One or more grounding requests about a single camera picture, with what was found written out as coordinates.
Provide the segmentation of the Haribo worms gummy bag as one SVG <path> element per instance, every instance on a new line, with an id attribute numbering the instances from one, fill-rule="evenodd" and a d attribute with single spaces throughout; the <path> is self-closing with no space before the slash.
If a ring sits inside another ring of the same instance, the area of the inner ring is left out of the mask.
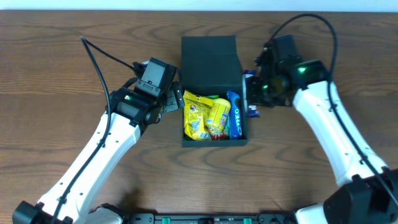
<path id="1" fill-rule="evenodd" d="M 222 132 L 211 132 L 208 128 L 207 128 L 207 130 L 208 130 L 208 132 L 210 133 L 210 136 L 211 136 L 211 140 L 212 140 L 212 141 L 221 140 L 221 139 L 223 138 L 223 131 L 224 131 L 224 129 L 222 130 Z"/>

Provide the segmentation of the yellow snack bag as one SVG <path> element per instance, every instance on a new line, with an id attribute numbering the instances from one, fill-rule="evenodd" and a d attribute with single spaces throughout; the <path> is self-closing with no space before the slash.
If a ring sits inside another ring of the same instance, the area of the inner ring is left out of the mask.
<path id="1" fill-rule="evenodd" d="M 206 121 L 214 100 L 196 96 L 188 90 L 185 90 L 183 100 L 185 103 L 183 109 L 184 133 L 195 141 L 210 141 L 211 136 L 207 130 Z"/>

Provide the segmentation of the yellow candy canister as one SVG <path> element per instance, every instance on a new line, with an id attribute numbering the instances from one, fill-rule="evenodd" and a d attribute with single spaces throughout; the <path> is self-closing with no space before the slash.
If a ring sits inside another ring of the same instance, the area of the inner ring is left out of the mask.
<path id="1" fill-rule="evenodd" d="M 222 132 L 229 116 L 231 104 L 228 100 L 218 98 L 209 110 L 206 126 L 211 132 Z"/>

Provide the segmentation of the purple Dairy Milk bar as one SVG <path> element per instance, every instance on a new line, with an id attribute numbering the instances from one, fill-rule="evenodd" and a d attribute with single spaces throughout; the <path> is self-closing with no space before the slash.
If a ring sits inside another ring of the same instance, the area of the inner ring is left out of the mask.
<path id="1" fill-rule="evenodd" d="M 243 98 L 245 112 L 248 118 L 258 118 L 259 111 L 257 106 L 252 102 L 252 86 L 255 84 L 256 71 L 244 70 L 243 71 Z"/>

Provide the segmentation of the blue Oreo cookie pack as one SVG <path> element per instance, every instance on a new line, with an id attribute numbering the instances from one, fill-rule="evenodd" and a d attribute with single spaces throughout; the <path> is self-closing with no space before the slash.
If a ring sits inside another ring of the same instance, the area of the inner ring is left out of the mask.
<path id="1" fill-rule="evenodd" d="M 227 91 L 227 97 L 231 104 L 229 111 L 229 138 L 240 139 L 242 137 L 240 96 L 231 91 Z"/>

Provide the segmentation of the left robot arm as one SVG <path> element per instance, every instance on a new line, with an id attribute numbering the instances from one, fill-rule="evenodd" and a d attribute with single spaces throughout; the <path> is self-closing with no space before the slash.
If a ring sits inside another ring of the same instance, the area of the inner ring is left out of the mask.
<path id="1" fill-rule="evenodd" d="M 125 153 L 162 114 L 183 107 L 178 68 L 151 58 L 135 63 L 137 77 L 109 95 L 99 125 L 63 177 L 32 205 L 22 201 L 13 223 L 128 223 L 116 207 L 92 204 Z"/>

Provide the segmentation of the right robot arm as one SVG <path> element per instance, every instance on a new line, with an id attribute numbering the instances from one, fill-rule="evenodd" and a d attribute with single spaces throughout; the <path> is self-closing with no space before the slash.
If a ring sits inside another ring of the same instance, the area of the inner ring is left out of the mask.
<path id="1" fill-rule="evenodd" d="M 318 139 L 338 186 L 324 202 L 296 210 L 295 223 L 396 222 L 397 171 L 364 140 L 324 64 L 304 61 L 291 35 L 266 42 L 254 63 L 259 74 L 248 82 L 248 102 L 294 107 Z"/>

